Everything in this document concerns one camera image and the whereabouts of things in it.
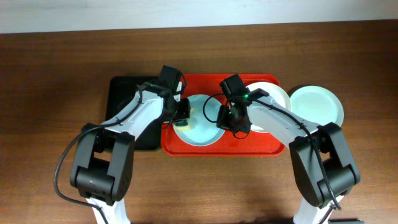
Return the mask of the green and yellow sponge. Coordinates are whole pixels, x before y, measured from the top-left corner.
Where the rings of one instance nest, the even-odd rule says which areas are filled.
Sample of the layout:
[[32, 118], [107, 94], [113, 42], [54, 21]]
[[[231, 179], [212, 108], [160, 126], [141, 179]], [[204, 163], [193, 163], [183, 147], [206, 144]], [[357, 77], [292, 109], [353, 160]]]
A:
[[194, 112], [194, 109], [191, 108], [190, 112], [189, 112], [189, 115], [188, 115], [188, 118], [184, 118], [184, 119], [181, 119], [181, 120], [178, 120], [178, 121], [174, 121], [173, 122], [174, 129], [177, 130], [177, 131], [188, 131], [188, 130], [191, 130], [192, 125], [190, 124], [190, 118], [191, 118], [193, 112]]

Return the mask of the light blue plate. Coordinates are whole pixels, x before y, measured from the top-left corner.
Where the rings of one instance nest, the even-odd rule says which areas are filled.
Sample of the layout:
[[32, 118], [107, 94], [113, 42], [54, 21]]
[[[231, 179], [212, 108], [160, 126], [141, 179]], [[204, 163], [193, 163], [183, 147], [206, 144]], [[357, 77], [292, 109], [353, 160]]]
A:
[[208, 95], [189, 96], [190, 106], [194, 109], [190, 118], [192, 128], [188, 131], [174, 129], [177, 136], [191, 146], [209, 146], [224, 135], [224, 130], [218, 128], [215, 123], [209, 122], [203, 114], [203, 105], [208, 98]]

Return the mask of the white plate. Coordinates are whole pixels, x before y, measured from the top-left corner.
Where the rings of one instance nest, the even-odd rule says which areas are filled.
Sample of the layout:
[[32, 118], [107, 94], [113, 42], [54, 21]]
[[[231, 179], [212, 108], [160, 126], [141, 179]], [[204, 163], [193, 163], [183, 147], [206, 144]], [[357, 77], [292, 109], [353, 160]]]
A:
[[273, 97], [274, 101], [284, 107], [285, 109], [292, 111], [291, 100], [285, 90], [283, 90], [279, 85], [273, 84], [271, 82], [255, 82], [247, 86], [250, 91], [254, 91], [258, 88], [268, 92], [268, 94]]

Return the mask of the light green plate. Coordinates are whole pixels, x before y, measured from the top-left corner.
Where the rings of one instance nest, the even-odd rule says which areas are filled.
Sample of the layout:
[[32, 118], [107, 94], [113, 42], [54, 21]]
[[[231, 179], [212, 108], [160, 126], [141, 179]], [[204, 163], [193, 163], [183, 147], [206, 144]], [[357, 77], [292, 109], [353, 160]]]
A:
[[330, 90], [307, 85], [289, 93], [292, 112], [313, 123], [326, 125], [335, 123], [342, 126], [345, 113], [338, 97]]

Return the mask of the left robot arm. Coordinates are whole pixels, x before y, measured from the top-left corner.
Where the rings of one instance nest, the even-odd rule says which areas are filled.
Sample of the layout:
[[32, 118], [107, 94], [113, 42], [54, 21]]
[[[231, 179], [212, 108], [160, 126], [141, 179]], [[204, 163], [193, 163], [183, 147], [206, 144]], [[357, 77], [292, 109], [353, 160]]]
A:
[[154, 121], [171, 122], [185, 111], [182, 82], [145, 82], [132, 100], [100, 125], [87, 124], [76, 145], [70, 184], [93, 209], [98, 223], [129, 223], [124, 196], [131, 183], [134, 142]]

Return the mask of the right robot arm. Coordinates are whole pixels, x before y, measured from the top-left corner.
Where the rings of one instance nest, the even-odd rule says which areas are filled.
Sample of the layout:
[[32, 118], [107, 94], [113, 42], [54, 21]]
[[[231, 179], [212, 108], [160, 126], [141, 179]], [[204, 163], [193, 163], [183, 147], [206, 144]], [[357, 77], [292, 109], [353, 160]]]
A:
[[223, 87], [222, 94], [226, 103], [218, 113], [219, 128], [249, 133], [253, 124], [289, 149], [303, 197], [293, 223], [329, 223], [331, 213], [341, 210], [340, 200], [361, 180], [342, 129], [335, 123], [322, 126], [307, 121], [261, 89]]

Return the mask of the red plastic tray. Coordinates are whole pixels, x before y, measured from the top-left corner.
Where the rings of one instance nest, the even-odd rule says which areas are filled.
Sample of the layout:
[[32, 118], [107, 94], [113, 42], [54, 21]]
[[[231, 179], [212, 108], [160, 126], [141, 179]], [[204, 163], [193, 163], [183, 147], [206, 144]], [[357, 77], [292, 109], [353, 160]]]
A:
[[[221, 93], [220, 82], [230, 76], [229, 73], [192, 73], [187, 74], [187, 89], [183, 97]], [[162, 149], [171, 156], [278, 156], [285, 151], [285, 146], [268, 133], [251, 131], [248, 136], [229, 131], [209, 146], [192, 146], [183, 142], [173, 127], [162, 130]]]

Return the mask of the black plastic tray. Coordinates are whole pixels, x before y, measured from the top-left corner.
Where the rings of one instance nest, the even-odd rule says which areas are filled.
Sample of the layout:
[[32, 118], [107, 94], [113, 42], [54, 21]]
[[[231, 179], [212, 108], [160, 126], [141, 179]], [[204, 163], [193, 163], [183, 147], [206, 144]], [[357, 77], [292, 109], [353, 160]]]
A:
[[[136, 85], [151, 82], [155, 77], [113, 77], [109, 83], [105, 120], [117, 115], [134, 96]], [[161, 122], [154, 120], [134, 143], [135, 151], [157, 151], [160, 148]]]

